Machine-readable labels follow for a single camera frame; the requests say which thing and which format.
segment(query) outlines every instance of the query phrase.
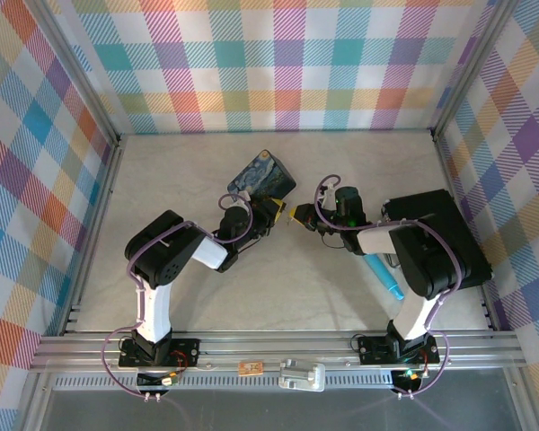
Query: yellow object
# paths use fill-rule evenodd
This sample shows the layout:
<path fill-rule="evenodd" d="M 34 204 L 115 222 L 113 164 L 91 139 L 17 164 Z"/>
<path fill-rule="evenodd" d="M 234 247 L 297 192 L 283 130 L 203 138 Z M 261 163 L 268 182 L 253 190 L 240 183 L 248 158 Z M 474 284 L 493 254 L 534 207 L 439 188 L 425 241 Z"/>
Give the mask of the yellow object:
<path fill-rule="evenodd" d="M 273 200 L 279 206 L 279 210 L 276 213 L 276 218 L 273 221 L 273 223 L 277 223 L 278 219 L 279 219 L 279 216 L 281 216 L 281 213 L 283 212 L 284 208 L 286 207 L 286 204 L 284 204 L 284 201 L 280 200 L 280 199 L 272 198 L 271 200 Z"/>
<path fill-rule="evenodd" d="M 304 224 L 296 219 L 296 211 L 297 211 L 297 207 L 293 207 L 291 211 L 289 211 L 289 219 L 294 220 L 303 226 Z"/>

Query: colorful plaid pattern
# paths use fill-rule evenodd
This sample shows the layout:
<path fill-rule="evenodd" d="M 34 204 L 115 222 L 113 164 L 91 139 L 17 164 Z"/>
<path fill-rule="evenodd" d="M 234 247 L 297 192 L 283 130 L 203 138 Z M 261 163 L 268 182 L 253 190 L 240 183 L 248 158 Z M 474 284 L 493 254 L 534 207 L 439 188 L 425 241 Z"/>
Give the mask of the colorful plaid pattern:
<path fill-rule="evenodd" d="M 0 431 L 56 328 L 109 151 L 22 0 L 0 0 Z"/>
<path fill-rule="evenodd" d="M 489 291 L 539 394 L 539 0 L 522 0 L 446 131 L 464 215 L 494 266 Z"/>
<path fill-rule="evenodd" d="M 431 125 L 437 124 L 437 120 L 441 116 L 441 113 L 443 112 L 443 108 L 445 107 L 446 102 L 449 100 L 449 97 L 451 96 L 451 92 L 455 88 L 455 86 L 459 82 L 459 78 L 461 77 L 461 73 L 465 69 L 465 65 L 467 64 L 467 60 L 473 56 L 473 53 L 475 51 L 475 48 L 477 46 L 477 42 L 479 41 L 480 36 L 483 33 L 483 30 L 485 30 L 486 25 L 489 22 L 489 19 L 491 18 L 491 15 L 493 14 L 493 10 L 495 9 L 495 5 L 499 2 L 499 0 L 488 0 L 487 5 L 483 9 L 482 16 L 479 18 L 479 21 L 477 22 L 477 25 L 473 29 L 473 33 L 469 40 L 467 41 L 467 45 L 465 45 L 463 54 L 459 57 L 457 60 L 457 64 L 455 65 L 455 69 L 451 76 L 449 77 L 449 81 L 447 82 L 446 89 L 443 91 L 443 94 L 441 94 L 441 98 L 439 99 L 439 103 L 437 104 L 437 109 L 433 113 L 433 117 L 431 118 Z"/>
<path fill-rule="evenodd" d="M 427 128 L 487 3 L 56 1 L 130 133 Z"/>

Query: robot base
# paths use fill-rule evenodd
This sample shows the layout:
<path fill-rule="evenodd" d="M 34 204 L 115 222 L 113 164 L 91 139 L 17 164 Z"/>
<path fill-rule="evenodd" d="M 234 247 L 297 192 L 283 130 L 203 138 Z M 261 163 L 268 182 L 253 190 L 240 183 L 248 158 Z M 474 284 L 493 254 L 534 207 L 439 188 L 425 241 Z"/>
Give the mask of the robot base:
<path fill-rule="evenodd" d="M 199 339 L 170 339 L 160 354 L 160 360 L 150 357 L 146 351 L 141 348 L 134 339 L 124 339 L 120 346 L 120 355 L 118 367 L 120 368 L 139 368 L 142 366 L 160 366 L 176 368 L 180 366 L 179 357 L 176 352 L 183 353 L 188 360 L 187 364 L 182 366 L 196 366 L 199 357 Z"/>
<path fill-rule="evenodd" d="M 437 342 L 427 337 L 424 345 L 413 349 L 401 357 L 397 357 L 387 344 L 386 337 L 358 337 L 359 363 L 362 365 L 407 364 L 424 365 L 439 364 Z"/>

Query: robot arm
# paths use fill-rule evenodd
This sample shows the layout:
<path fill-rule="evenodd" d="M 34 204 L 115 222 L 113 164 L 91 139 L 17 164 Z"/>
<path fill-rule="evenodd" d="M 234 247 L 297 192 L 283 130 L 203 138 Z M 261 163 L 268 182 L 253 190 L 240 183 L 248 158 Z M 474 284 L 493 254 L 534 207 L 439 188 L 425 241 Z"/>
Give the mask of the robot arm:
<path fill-rule="evenodd" d="M 335 188 L 330 184 L 321 187 L 320 191 L 318 207 L 329 223 L 318 216 L 314 203 L 295 207 L 290 217 L 320 235 L 338 233 L 346 250 L 358 256 L 377 253 L 397 255 L 410 291 L 398 315 L 389 322 L 384 339 L 364 339 L 370 339 L 365 343 L 366 351 L 376 351 L 373 357 L 383 356 L 383 360 L 396 363 L 410 360 L 420 349 L 427 349 L 429 343 L 435 342 L 428 334 L 426 322 L 432 319 L 435 302 L 455 285 L 456 271 L 451 258 L 443 246 L 418 224 L 370 228 L 374 226 L 366 220 L 356 188 Z M 399 207 L 406 208 L 405 213 L 412 208 L 418 211 L 414 215 L 401 212 L 397 220 L 415 218 L 437 232 L 449 245 L 461 268 L 463 279 L 460 288 L 477 286 L 490 279 L 490 266 L 446 191 L 393 200 L 400 201 Z"/>
<path fill-rule="evenodd" d="M 138 316 L 144 317 L 140 317 L 141 325 L 132 332 L 137 349 L 134 356 L 143 357 L 150 365 L 167 362 L 172 351 L 170 293 L 175 278 L 190 259 L 225 272 L 237 261 L 245 244 L 270 233 L 285 204 L 267 198 L 253 201 L 249 207 L 251 215 L 241 200 L 225 208 L 216 238 L 192 223 L 184 223 L 183 218 L 169 210 L 129 241 L 125 250 L 128 260 L 132 260 L 146 244 L 155 242 L 139 255 L 132 268 L 134 275 L 141 278 L 144 288 L 143 294 L 138 295 L 137 305 Z M 178 225 L 180 229 L 156 241 L 158 236 Z"/>
<path fill-rule="evenodd" d="M 126 258 L 132 259 L 144 245 L 182 223 L 183 218 L 173 211 L 164 212 L 129 241 Z M 150 363 L 160 365 L 170 352 L 170 292 L 175 278 L 190 259 L 218 269 L 226 256 L 227 250 L 222 245 L 193 224 L 166 236 L 139 256 L 133 272 L 144 286 L 137 304 L 138 316 L 144 318 L 141 326 L 133 331 L 132 339 Z"/>

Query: blue marker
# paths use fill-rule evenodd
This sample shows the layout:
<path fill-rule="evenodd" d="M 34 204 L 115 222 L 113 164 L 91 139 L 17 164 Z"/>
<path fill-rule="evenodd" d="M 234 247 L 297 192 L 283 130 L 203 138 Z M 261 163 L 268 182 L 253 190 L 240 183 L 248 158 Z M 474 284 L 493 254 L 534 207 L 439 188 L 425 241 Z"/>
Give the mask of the blue marker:
<path fill-rule="evenodd" d="M 374 271 L 377 278 L 379 278 L 379 281 L 384 284 L 387 290 L 401 301 L 403 299 L 403 292 L 381 259 L 379 259 L 376 254 L 366 254 L 363 259 L 366 261 L 367 265 L 369 265 L 371 270 Z"/>

